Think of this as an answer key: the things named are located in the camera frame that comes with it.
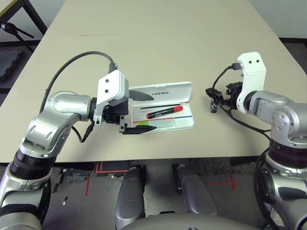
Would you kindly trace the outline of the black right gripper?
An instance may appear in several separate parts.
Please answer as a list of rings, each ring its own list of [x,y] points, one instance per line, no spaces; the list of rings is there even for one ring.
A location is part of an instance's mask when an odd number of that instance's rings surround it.
[[[227,106],[228,108],[237,110],[237,99],[242,91],[242,86],[243,82],[241,81],[226,85],[226,95],[230,96],[228,99],[218,99],[223,98],[223,94],[213,88],[207,88],[205,92],[210,98],[216,98],[214,102],[217,106]]]

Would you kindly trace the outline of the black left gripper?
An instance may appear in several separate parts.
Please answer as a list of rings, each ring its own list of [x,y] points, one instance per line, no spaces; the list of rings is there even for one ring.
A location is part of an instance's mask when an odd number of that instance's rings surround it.
[[[153,101],[151,95],[140,91],[129,90],[129,98],[134,101]],[[155,126],[137,125],[128,127],[125,123],[125,116],[129,114],[129,101],[126,100],[115,106],[107,105],[103,109],[103,121],[106,123],[119,125],[119,132],[123,135],[138,135],[155,130]]]

